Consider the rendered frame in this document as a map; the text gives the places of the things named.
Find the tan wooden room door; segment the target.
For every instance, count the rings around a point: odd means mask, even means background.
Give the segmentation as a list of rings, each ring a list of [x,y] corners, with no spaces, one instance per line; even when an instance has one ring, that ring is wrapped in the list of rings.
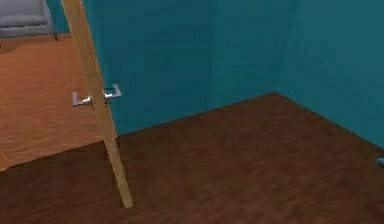
[[[80,58],[92,106],[95,109],[96,117],[101,127],[108,157],[121,195],[121,201],[125,208],[130,208],[133,206],[133,200],[121,161],[119,147],[116,143],[117,134],[105,97],[102,73],[99,68],[84,5],[81,0],[61,0],[61,2]]]

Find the grey sofa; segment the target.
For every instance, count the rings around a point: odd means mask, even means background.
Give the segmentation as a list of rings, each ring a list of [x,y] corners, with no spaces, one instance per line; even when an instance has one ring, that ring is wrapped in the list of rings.
[[[0,0],[0,38],[52,35],[56,26],[46,0]]]

